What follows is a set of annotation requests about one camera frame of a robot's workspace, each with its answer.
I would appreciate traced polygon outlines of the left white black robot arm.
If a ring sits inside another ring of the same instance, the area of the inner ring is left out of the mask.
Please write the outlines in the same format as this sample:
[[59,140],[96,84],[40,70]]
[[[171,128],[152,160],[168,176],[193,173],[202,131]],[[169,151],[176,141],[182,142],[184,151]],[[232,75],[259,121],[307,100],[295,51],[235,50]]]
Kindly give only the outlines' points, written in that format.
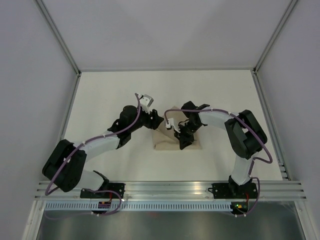
[[42,174],[52,185],[56,185],[54,190],[67,193],[80,186],[92,187],[94,195],[104,198],[109,193],[107,178],[96,170],[84,170],[85,163],[123,147],[131,140],[134,131],[142,127],[156,130],[163,121],[164,118],[155,109],[145,112],[142,107],[126,105],[119,118],[101,135],[81,143],[60,140],[44,164]]

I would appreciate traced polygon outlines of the right aluminium frame post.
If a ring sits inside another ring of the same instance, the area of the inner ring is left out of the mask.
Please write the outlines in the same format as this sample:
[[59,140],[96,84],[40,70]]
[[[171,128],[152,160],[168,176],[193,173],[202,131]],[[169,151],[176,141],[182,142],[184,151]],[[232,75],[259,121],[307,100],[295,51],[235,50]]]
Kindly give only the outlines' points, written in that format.
[[287,7],[285,8],[279,22],[277,23],[274,31],[271,34],[271,37],[269,38],[266,46],[264,47],[260,57],[258,58],[258,61],[256,62],[255,66],[252,69],[253,74],[257,74],[258,71],[261,69],[263,63],[265,62],[268,54],[272,50],[274,44],[276,43],[277,39],[281,35],[282,31],[284,30],[288,20],[290,19],[292,13],[294,12],[297,4],[299,3],[299,0],[290,0]]

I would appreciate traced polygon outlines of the beige cloth napkin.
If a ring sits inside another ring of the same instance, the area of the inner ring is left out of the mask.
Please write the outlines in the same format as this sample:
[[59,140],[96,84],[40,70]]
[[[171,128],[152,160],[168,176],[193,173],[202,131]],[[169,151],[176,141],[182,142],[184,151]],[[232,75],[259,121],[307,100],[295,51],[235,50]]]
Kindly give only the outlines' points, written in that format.
[[[189,122],[189,118],[186,116],[188,112],[182,111],[169,111],[166,114],[167,119],[174,118],[176,122]],[[175,131],[173,129],[166,129],[165,116],[162,116],[164,121],[159,127],[152,133],[153,148],[157,151],[179,151],[179,140],[174,137]],[[194,134],[194,142],[184,148],[183,150],[201,150],[200,137],[198,132]]]

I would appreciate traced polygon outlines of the left aluminium side rail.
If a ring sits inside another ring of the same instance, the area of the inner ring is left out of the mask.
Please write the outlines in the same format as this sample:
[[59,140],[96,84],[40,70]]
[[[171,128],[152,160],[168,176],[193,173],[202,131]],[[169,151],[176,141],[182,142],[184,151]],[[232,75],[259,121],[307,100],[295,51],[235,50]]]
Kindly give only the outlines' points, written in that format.
[[77,94],[77,90],[78,90],[78,87],[79,87],[81,75],[82,75],[82,73],[79,73],[77,75],[77,77],[75,79],[75,82],[74,82],[74,84],[72,86],[72,89],[71,89],[72,91],[71,91],[71,94],[70,94],[70,96],[69,96],[69,98],[67,100],[66,111],[65,111],[65,114],[63,115],[61,128],[59,130],[58,138],[57,138],[57,141],[56,141],[54,147],[56,147],[58,145],[58,143],[60,142],[60,140],[62,140],[64,138],[64,136],[65,136],[66,129],[67,129],[67,126],[68,126],[70,115],[71,115],[71,111],[72,111],[72,108],[73,108],[74,100],[75,100],[75,97],[76,97],[76,94]]

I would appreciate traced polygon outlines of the right aluminium side rail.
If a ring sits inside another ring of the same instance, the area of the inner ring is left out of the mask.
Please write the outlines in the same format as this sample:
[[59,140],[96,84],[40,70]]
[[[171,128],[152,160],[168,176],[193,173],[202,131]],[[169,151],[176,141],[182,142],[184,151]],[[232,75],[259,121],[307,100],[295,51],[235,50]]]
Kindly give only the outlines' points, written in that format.
[[282,146],[280,143],[280,139],[276,130],[276,126],[274,123],[274,119],[272,116],[272,112],[270,110],[269,104],[267,102],[267,98],[265,96],[261,81],[259,79],[258,73],[252,69],[251,76],[253,79],[253,83],[255,85],[255,89],[258,95],[258,99],[262,108],[262,112],[266,121],[267,129],[270,135],[270,139],[272,142],[272,146],[275,152],[276,160],[278,162],[278,165],[280,167],[282,179],[285,181],[291,181],[290,174],[288,172],[287,165],[285,163],[285,156],[282,150]]

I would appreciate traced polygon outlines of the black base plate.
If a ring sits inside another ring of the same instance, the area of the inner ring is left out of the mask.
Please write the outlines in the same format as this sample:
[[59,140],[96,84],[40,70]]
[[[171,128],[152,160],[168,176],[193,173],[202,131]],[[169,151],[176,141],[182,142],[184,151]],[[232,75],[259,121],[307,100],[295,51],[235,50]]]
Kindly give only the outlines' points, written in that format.
[[125,193],[125,184],[120,182],[109,182],[101,186],[99,190],[82,189],[81,199],[122,199]]
[[232,185],[229,183],[212,183],[208,192],[213,194],[214,199],[256,199],[258,196],[257,185],[253,182],[245,185]]

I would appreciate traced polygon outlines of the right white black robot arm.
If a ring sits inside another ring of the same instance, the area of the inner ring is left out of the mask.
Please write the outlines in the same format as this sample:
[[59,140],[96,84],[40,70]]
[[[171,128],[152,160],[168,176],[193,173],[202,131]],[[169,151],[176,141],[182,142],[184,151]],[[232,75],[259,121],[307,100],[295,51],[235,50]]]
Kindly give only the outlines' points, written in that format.
[[181,150],[192,145],[195,133],[203,126],[213,126],[225,130],[235,153],[235,163],[227,183],[214,183],[208,189],[215,199],[256,199],[258,185],[251,176],[256,160],[261,158],[257,153],[264,150],[268,156],[267,164],[273,158],[266,147],[268,138],[254,114],[245,109],[239,113],[212,108],[208,104],[200,106],[188,101],[180,111],[186,116],[185,123],[175,124],[172,118],[165,118],[167,129],[174,129],[174,136],[179,141]]

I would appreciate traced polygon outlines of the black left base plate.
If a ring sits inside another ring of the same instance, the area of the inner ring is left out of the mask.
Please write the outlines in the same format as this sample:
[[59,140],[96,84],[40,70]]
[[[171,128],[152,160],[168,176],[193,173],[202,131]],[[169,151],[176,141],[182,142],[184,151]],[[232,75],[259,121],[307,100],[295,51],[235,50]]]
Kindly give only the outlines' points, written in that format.
[[82,189],[81,199],[122,199],[125,193],[125,184],[120,182],[109,182],[101,186],[99,190]]

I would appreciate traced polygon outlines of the left aluminium frame post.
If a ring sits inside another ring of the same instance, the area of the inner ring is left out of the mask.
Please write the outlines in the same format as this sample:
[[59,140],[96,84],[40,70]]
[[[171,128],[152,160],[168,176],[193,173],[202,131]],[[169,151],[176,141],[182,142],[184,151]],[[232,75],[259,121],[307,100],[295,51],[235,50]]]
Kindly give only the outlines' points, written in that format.
[[49,27],[51,33],[53,34],[55,40],[57,41],[60,49],[62,50],[65,58],[67,59],[68,63],[70,64],[71,68],[75,72],[77,76],[81,75],[81,70],[79,69],[75,59],[70,52],[61,32],[59,31],[50,11],[48,10],[45,2],[43,0],[34,0],[33,1],[36,7],[38,8],[39,12],[41,13],[44,21],[46,22],[47,26]]

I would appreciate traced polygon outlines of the aluminium side rail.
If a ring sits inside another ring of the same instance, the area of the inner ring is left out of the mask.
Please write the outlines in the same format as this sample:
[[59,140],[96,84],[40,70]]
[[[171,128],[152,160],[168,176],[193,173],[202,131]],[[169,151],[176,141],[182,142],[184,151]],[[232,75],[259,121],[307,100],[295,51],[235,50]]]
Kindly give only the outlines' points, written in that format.
[[272,142],[272,146],[275,152],[276,160],[278,162],[278,165],[280,167],[282,179],[285,181],[291,181],[290,174],[288,172],[287,165],[285,163],[285,156],[282,150],[282,146],[280,143],[280,139],[276,130],[276,126],[274,123],[274,119],[272,116],[272,112],[270,110],[269,104],[267,102],[267,98],[265,96],[261,81],[259,79],[258,73],[252,69],[251,76],[253,79],[253,83],[255,85],[255,89],[258,95],[258,99],[262,108],[262,112],[266,121],[267,129],[270,135],[270,139]]
[[77,90],[78,90],[78,87],[79,87],[81,75],[82,75],[82,73],[79,73],[77,75],[77,77],[75,79],[75,82],[74,82],[74,84],[72,86],[72,89],[71,89],[72,91],[71,91],[71,94],[70,94],[70,96],[69,96],[69,98],[67,100],[66,111],[65,111],[65,114],[63,115],[61,128],[59,130],[58,138],[57,138],[57,141],[56,141],[54,147],[56,147],[58,145],[58,143],[60,142],[60,140],[62,140],[64,138],[64,136],[65,136],[66,129],[67,129],[67,126],[68,126],[70,115],[71,115],[71,111],[72,111],[72,108],[73,108],[74,100],[75,100],[75,97],[76,97],[76,94],[77,94]]

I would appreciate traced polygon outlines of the aluminium front mounting rail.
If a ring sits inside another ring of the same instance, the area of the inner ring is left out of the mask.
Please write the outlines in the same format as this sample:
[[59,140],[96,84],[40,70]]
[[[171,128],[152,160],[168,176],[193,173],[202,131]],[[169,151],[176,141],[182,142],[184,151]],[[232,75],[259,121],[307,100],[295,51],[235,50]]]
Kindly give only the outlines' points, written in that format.
[[[79,200],[80,188],[69,192],[56,190],[45,195],[49,182],[41,181],[32,194],[35,200]],[[125,201],[209,201],[213,194],[208,191],[210,181],[127,181],[124,183]],[[260,181],[259,200],[271,201],[306,201],[307,197],[299,181]]]

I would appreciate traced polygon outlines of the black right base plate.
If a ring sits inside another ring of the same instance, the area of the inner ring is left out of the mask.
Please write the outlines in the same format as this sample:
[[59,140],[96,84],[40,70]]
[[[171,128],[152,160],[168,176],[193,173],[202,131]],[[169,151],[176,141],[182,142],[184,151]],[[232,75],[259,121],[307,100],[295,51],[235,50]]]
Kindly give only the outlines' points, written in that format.
[[212,183],[208,192],[213,194],[214,199],[256,199],[258,196],[257,185],[253,182],[245,185],[232,185],[229,183]]

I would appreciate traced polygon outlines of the aluminium frame post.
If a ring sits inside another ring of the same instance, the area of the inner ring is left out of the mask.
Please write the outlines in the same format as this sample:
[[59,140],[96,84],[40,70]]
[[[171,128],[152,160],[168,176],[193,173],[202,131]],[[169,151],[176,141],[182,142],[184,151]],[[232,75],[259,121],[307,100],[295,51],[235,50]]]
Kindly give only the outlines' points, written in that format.
[[50,11],[48,10],[45,2],[43,0],[34,0],[33,1],[36,7],[38,8],[39,12],[41,13],[44,21],[46,22],[47,26],[49,27],[51,33],[53,34],[55,40],[57,41],[60,49],[62,50],[65,58],[67,59],[68,63],[70,64],[71,68],[75,72],[77,76],[81,75],[81,70],[79,69],[75,59],[70,52],[61,32],[59,31]]
[[269,38],[266,46],[264,47],[260,57],[258,58],[258,61],[256,62],[255,66],[252,69],[253,74],[257,74],[258,71],[261,69],[263,63],[265,62],[268,54],[272,50],[274,44],[276,43],[277,39],[281,35],[282,31],[284,30],[288,20],[290,19],[292,13],[294,12],[297,4],[299,3],[299,0],[290,0],[287,7],[285,8],[279,22],[277,23],[274,31],[271,34],[271,37]]

